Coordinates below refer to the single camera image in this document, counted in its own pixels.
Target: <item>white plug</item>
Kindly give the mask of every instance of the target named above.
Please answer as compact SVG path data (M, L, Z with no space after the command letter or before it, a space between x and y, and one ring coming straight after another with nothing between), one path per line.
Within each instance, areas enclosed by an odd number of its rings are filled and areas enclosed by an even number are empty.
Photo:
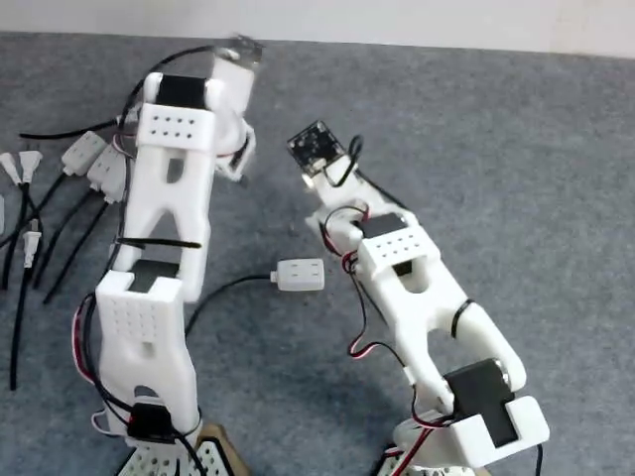
M31 220L31 230L24 235L24 267L33 268L33 260L38 252L42 232L38 229L38 220Z
M117 153L116 157L112 157L108 161L103 182L101 183L101 191L106 195L104 199L112 204L123 199L126 174L131 174L132 180L132 171L126 172L126 158L122 154Z
M119 154L114 147L112 147L112 144L108 144L103 151L101 151L97 160L94 161L94 164L92 164L88 170L87 176L90 180L90 188L100 191L110 168L113 167L113 164L120 162L121 159L123 159L123 156Z
M15 185L20 185L22 183L18 170L16 169L16 160L11 154L8 152L0 154L0 164L2 164L5 172Z
M42 153L39 151L25 151L20 153L20 165L22 166L22 181L31 183L33 174L35 173L40 161Z
M271 282L280 291L321 291L324 289L324 262L321 259L286 260L278 262L271 272Z
M63 153L63 172L67 176L84 176L106 146L94 132L86 132Z

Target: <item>wire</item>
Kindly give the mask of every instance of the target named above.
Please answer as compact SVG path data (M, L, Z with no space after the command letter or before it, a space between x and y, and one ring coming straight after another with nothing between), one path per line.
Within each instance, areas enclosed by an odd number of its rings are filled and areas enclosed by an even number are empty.
M351 139L350 144L348 145L348 157L350 158L350 163L348 164L348 167L346 168L344 174L337 182L333 181L332 178L328 175L327 170L324 169L324 176L326 177L326 181L328 181L328 184L330 186L334 188L340 188L346 183L346 179L348 179L350 174L353 172L353 169L357 165L357 162L359 162L363 147L364 138L362 136L357 135Z
M536 456L536 476L540 476L543 473L543 456L545 455L545 449L542 444L536 446L538 454Z
M362 172L360 169L357 170L357 174L364 180L366 180L368 183L370 183L372 186L374 186L375 188L377 188L377 190L384 195L386 198L388 198L390 201L392 201L393 203L395 203L398 206L401 206L402 208L409 210L410 208L408 208L403 201L401 201L399 198L397 198L395 195L393 195L392 193L390 193L388 190L386 190L383 186L380 186L376 181L371 180L370 177L365 174L364 172Z
M262 274L262 275L244 276L242 278L238 278L237 280L233 280L233 281L230 281L229 283L222 285L220 288L215 289L214 291L209 293L207 296L205 296L203 300L198 304L194 312L191 314L190 321L188 322L188 325L186 326L186 337L190 335L191 330L193 329L194 325L196 324L196 321L198 320L198 317L200 316L202 311L205 309L205 307L211 302L212 299L221 295L223 292L227 291L229 288L232 288L236 285L240 285L241 283L247 283L250 281L260 281L260 280L271 281L271 275Z
M66 213L66 215L62 218L62 222L60 223L60 225L58 225L58 228L56 228L55 232L53 233L53 236L51 237L51 243L49 243L49 247L47 248L47 251L44 254L42 266L40 267L40 269L38 270L38 272L35 275L35 278L34 278L34 281L33 281L33 287L34 288L37 288L37 287L40 286L40 282L42 281L42 277L44 276L44 272L45 272L47 266L49 265L49 261L51 260L51 257L53 256L53 252L56 249L56 245L58 244L58 240L60 240L60 236L62 235L62 232L64 231L65 227L68 225L70 220L75 216L75 214L79 212L79 210L88 202L88 200L94 194L95 194L94 190L93 189L89 189L79 199L79 201Z
M101 131L103 129L107 129L109 127L113 127L117 125L117 119L110 119L108 121L100 122L99 124L94 124L89 127L84 127L83 129L77 129L74 131L62 132L59 134L30 134L30 133L21 133L20 138L22 139L31 139L35 141L56 141L59 139L68 139L71 137L82 136L86 132L90 131Z
M204 476L205 474L207 474L207 470L202 465L202 461L200 461L200 458L196 454L196 451L194 451L194 448L191 447L191 444L188 441L188 439L179 432L175 434L175 437L186 448L186 451L188 452L188 455L190 456L191 460L194 462L194 466L196 466L196 470L200 473L200 476ZM183 472L185 474L188 471L186 470L186 468L184 468Z
M419 415L417 415L417 409L416 409L416 404L417 404L417 386L413 385L413 399L412 402L410 404L410 410L411 410L411 414L413 416L413 420L419 424L420 426L422 426L423 428L427 428L427 429L438 429L438 428L445 428L446 426L448 426L449 424L451 424L451 417L450 416L443 416L442 418L440 418L438 421L425 421L423 419L419 418Z
M11 338L11 361L9 363L9 389L12 392L18 388L18 351L20 350L20 336L22 333L22 321L24 320L24 305L27 300L27 289L32 276L32 268L25 268L20 285L20 296L18 297L18 308L16 319L13 323L13 337Z
M410 450L403 456L403 459L399 463L399 466L392 470L390 476L400 476L404 471L406 471L408 465L415 457L415 454L417 454L417 451L419 451L422 445L426 442L426 439L428 439L428 436L430 436L433 431L433 429L422 429L419 437L415 441L415 444L413 444L412 448L410 448Z
M361 306L361 315L362 315L362 327L359 334L357 334L357 336L348 345L348 355L350 355L355 360L359 360L366 357L375 348L384 347L385 349L388 349L390 353L393 354L393 356L397 359L397 361L402 367L406 367L406 364L404 363L403 359L399 356L399 354L395 351L395 349L393 349L390 345L384 342L373 341L373 342L370 342L369 344L366 344L362 349L355 350L357 345L361 341L362 337L366 333L366 327L368 326L368 314L366 312L366 304L364 302L364 296L361 293L359 284L357 284L357 279L353 275L350 275L350 279L352 280L353 285L355 286L355 291L357 292L357 297L359 298L359 304Z
M64 280L66 274L68 273L68 270L70 270L70 266L72 266L74 259L77 257L77 254L79 253L79 250L81 250L81 247L88 240L88 238L90 237L93 230L99 223L99 220L101 219L101 217L103 216L107 208L108 208L108 202L104 201L101 207L99 208L99 210L97 211L97 214L94 216L94 218L88 225L88 228L86 228L86 231L83 232L83 235L81 235L81 238L79 238L79 241L77 241L77 244L74 246L74 248L70 252L70 255L66 259L66 262L63 264L62 270L58 274L58 277L56 278L55 282L51 286L51 289L49 290L49 292L47 293L47 295L45 296L43 300L44 304L48 304L49 302L51 302L51 300L53 300L53 298L55 297L56 293L60 290L62 281Z
M31 220L33 220L34 218L37 218L39 216L39 213L43 210L43 208L45 206L47 206L49 201L51 201L51 198L53 197L53 194L56 192L56 190L60 187L60 185L64 182L64 180L67 177L68 176L66 174L61 173L58 176L58 178L56 178L56 181L54 181L53 184L49 187L49 189L45 193L44 198L42 199L40 204L38 204L38 206L36 207L36 210L32 211L31 214L29 215L29 217L25 218L25 220L22 221L20 229L19 230L14 230L5 239L0 241L0 249L4 248L5 245L10 243L11 240L14 239L14 237L19 236L20 235L20 231L22 230L22 228L24 228Z
M20 201L20 212L18 213L18 221L16 223L16 227L14 229L13 237L9 243L9 248L7 248L7 252L4 256L4 268L2 270L2 289L7 290L9 288L9 278L11 277L11 264L13 263L13 255L16 252L16 247L18 246L18 240L20 236L20 231L22 230L22 223L25 221L27 217L27 204L28 204L28 190L29 184L23 183L20 185L20 190L22 191L22 200Z

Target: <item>white plastic part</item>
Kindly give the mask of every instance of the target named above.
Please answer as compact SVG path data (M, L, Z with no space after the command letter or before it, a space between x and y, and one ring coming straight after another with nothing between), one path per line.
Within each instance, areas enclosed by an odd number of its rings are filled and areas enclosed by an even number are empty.
M221 455L222 448L214 441L204 441L196 451L203 468L209 476L230 476L231 469L225 466L225 460ZM128 459L117 476L174 476L177 474L178 457L168 454L161 449L137 448ZM199 476L194 462L188 462L188 475Z
M42 160L42 153L40 151L24 151L19 156L20 166L22 167L22 181L31 183L33 174Z
M129 171L126 171L126 158L117 153L109 159L105 168L101 191L105 195L108 203L119 202L123 198L123 191L126 184L126 174L130 174L131 181L134 175L134 161L128 161Z
M252 162L256 155L256 134L253 128L244 120L243 123L247 131L247 146L240 158L236 158L235 154L216 157L216 171L231 181L240 181L242 179L247 165Z
M279 261L271 282L280 291L321 291L324 289L324 262L321 259Z
M146 104L141 111L137 147L209 152L213 148L213 113L202 109Z
M242 116L247 110L256 73L222 57L214 57L211 77L227 84L226 96L232 110Z
M100 191L101 186L106 180L106 176L112 167L118 167L123 163L124 157L112 146L108 144L99 154L90 169L88 170L88 179L90 180L90 188Z
M413 458L412 464L435 468L481 468L549 439L549 427L533 397L521 397L505 408L518 434L518 440L495 447L483 417L471 416L446 428L434 430ZM395 428L395 443L402 449L409 448L420 431L421 428L408 419Z
M153 139L155 117L182 119L188 122L195 149L163 147ZM145 104L137 136L137 158L126 207L127 238L147 238L160 218L172 213L177 223L179 239L200 244L200 248L184 248L181 254L179 278L183 281L184 297L192 302L200 296L205 274L209 244L209 199L214 176L215 150L213 134L215 117L212 112ZM205 150L197 147L205 144ZM181 177L168 183L172 160L183 161ZM127 271L141 256L141 250L122 246L115 269Z
M67 176L84 176L106 146L94 132L86 132L62 155L63 172Z
M129 292L132 273L110 271L96 289L102 344L99 373L115 397L132 405L135 390L151 389L181 433L199 425L196 373L184 331L183 283L157 278L147 293ZM110 430L122 423L108 412Z
M3 169L15 185L19 185L22 183L22 179L18 174L18 169L16 169L16 160L13 158L11 154L5 152L4 154L0 154L0 164Z

